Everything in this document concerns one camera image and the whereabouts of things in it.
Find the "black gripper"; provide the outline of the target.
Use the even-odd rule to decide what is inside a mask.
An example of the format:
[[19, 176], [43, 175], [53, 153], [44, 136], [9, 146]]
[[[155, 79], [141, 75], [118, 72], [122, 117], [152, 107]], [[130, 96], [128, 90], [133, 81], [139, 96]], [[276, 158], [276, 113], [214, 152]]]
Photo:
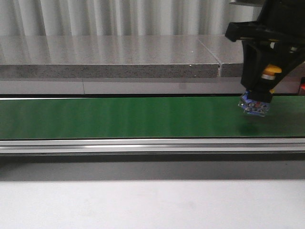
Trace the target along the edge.
[[[297, 21], [231, 22], [225, 32], [230, 41], [242, 41], [244, 63], [241, 84], [247, 90], [269, 93], [293, 69], [305, 61], [305, 24]], [[263, 71], [269, 65], [269, 80]]]

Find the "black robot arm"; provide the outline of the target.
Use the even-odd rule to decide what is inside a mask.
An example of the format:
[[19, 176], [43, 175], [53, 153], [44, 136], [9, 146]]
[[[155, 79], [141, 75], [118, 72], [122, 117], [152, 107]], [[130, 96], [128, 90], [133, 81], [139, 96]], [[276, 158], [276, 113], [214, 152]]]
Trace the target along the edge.
[[256, 21], [231, 22], [225, 36], [242, 41], [241, 84], [266, 93], [305, 61], [305, 2], [267, 0]]

